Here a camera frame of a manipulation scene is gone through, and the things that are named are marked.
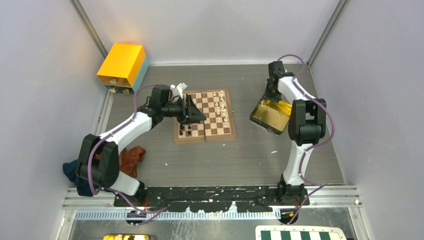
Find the wooden chess board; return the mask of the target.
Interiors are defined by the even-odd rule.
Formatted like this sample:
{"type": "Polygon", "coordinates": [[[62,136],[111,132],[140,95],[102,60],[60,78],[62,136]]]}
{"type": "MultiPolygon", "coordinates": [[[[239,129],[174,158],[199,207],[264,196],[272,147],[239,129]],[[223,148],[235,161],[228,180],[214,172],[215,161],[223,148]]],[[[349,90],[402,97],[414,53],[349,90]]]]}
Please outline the wooden chess board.
{"type": "Polygon", "coordinates": [[[206,120],[200,123],[182,126],[177,120],[174,121],[173,140],[176,144],[198,143],[211,141],[233,140],[236,138],[235,118],[231,105],[230,93],[227,88],[190,90],[185,91],[184,95],[189,94],[192,97],[196,107],[206,116],[206,120]],[[224,122],[224,116],[221,107],[220,91],[223,90],[225,98],[225,108],[227,109],[228,122],[224,122]],[[214,102],[213,93],[216,93],[218,102],[214,102]],[[216,115],[216,108],[220,108],[220,117],[216,115]]]}

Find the gold tin tray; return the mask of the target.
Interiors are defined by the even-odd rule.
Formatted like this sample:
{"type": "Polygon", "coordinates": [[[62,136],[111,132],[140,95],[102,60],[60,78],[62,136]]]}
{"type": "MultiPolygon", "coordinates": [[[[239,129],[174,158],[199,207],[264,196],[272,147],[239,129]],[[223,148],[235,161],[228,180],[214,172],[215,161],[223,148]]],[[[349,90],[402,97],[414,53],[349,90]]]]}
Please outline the gold tin tray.
{"type": "Polygon", "coordinates": [[[281,136],[289,123],[291,111],[290,103],[284,100],[272,101],[263,96],[250,114],[249,120],[261,129],[281,136]]]}

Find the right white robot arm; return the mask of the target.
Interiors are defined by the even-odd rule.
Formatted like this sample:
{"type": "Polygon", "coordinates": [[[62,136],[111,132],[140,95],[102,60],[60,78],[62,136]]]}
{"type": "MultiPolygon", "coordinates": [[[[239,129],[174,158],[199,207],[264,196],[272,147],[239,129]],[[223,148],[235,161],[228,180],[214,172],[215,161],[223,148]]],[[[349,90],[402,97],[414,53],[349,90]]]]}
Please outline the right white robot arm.
{"type": "Polygon", "coordinates": [[[277,101],[285,97],[291,102],[288,119],[288,135],[292,141],[287,167],[277,185],[276,200],[283,205],[302,201],[305,196],[303,179],[312,147],[326,134],[326,106],[324,99],[311,96],[298,82],[295,75],[287,72],[282,61],[268,64],[269,77],[265,97],[277,101]]]}

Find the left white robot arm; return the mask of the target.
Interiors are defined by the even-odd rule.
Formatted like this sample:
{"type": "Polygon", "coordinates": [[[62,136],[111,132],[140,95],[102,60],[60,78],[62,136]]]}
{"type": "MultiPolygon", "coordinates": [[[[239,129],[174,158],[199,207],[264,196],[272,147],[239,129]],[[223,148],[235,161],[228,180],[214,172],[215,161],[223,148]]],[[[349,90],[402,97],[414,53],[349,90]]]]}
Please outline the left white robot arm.
{"type": "Polygon", "coordinates": [[[120,170],[120,153],[164,118],[175,118],[181,125],[199,124],[206,120],[192,97],[183,94],[186,87],[185,83],[170,86],[153,84],[146,103],[136,105],[128,119],[100,135],[88,134],[84,137],[75,173],[88,181],[93,195],[104,188],[125,194],[126,200],[135,207],[145,202],[143,183],[120,170]]]}

